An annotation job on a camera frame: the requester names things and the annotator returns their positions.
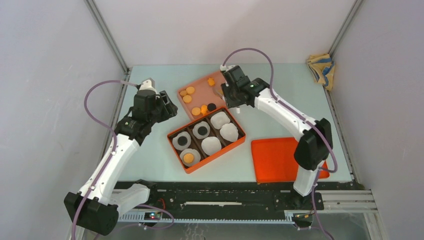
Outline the pink cookie tray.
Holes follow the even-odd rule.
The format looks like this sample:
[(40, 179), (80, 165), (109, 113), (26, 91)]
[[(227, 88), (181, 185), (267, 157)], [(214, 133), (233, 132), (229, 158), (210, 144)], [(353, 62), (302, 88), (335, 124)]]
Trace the pink cookie tray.
[[(214, 78), (215, 80), (215, 86), (209, 86), (208, 85), (208, 78)], [(182, 108), (184, 112), (187, 114), (190, 121), (198, 120), (204, 115), (202, 113), (198, 116), (193, 116), (191, 111), (192, 108), (198, 107), (201, 108), (202, 105), (208, 105), (210, 103), (213, 103), (216, 105), (216, 108), (219, 109), (221, 107), (226, 107), (226, 104), (224, 101), (219, 98), (217, 95), (215, 95), (213, 88), (215, 87), (221, 87), (221, 84), (224, 84), (226, 81), (221, 73), (220, 70), (210, 72), (204, 76), (199, 77), (196, 80), (193, 80), (189, 83), (186, 83), (182, 87), (180, 87), (176, 91), (177, 99), (182, 105)], [(180, 96), (179, 92), (186, 90), (187, 87), (192, 86), (195, 88), (195, 93), (191, 94), (192, 102), (190, 103), (184, 103), (183, 97)]]

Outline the orange cookie box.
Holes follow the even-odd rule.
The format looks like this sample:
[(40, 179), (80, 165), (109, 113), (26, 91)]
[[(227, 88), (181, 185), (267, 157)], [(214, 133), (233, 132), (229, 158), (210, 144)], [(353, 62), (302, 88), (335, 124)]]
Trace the orange cookie box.
[(167, 135), (186, 174), (245, 142), (246, 133), (226, 107), (218, 108)]

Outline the metal tongs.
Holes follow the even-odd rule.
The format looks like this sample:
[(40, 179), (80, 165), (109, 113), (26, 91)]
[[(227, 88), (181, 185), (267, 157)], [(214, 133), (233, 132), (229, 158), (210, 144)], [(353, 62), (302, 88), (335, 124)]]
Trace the metal tongs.
[[(215, 95), (217, 95), (220, 99), (222, 99), (223, 101), (224, 101), (224, 103), (226, 104), (227, 102), (226, 102), (226, 98), (225, 98), (225, 96), (224, 96), (224, 93), (223, 93), (223, 90), (221, 89), (221, 87), (214, 87), (213, 88), (213, 92), (214, 92), (214, 94)], [(234, 110), (234, 112), (236, 113), (236, 114), (240, 114), (241, 113), (241, 109), (240, 109), (240, 107), (238, 106), (238, 107), (233, 107), (232, 108), (233, 110)]]

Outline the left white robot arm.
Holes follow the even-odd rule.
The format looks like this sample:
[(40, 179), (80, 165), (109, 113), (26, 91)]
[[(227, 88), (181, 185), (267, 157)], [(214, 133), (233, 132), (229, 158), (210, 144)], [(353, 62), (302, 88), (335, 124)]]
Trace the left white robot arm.
[(65, 196), (73, 234), (80, 226), (106, 236), (115, 228), (118, 218), (136, 206), (156, 206), (158, 194), (146, 181), (136, 182), (119, 193), (113, 191), (123, 169), (151, 133), (153, 125), (176, 116), (177, 111), (164, 90), (144, 89), (136, 93), (133, 106), (117, 123), (109, 150), (92, 176), (77, 193), (69, 192)]

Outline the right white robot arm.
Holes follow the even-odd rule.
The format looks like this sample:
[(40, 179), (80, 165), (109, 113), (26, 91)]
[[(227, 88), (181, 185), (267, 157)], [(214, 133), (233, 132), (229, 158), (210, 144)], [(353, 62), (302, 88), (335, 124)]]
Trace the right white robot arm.
[(250, 80), (238, 65), (221, 65), (220, 72), (225, 79), (221, 89), (227, 108), (242, 105), (256, 108), (286, 128), (298, 142), (294, 152), (298, 170), (290, 201), (295, 208), (304, 209), (311, 202), (310, 193), (319, 168), (333, 149), (330, 122), (302, 113), (279, 97), (264, 80)]

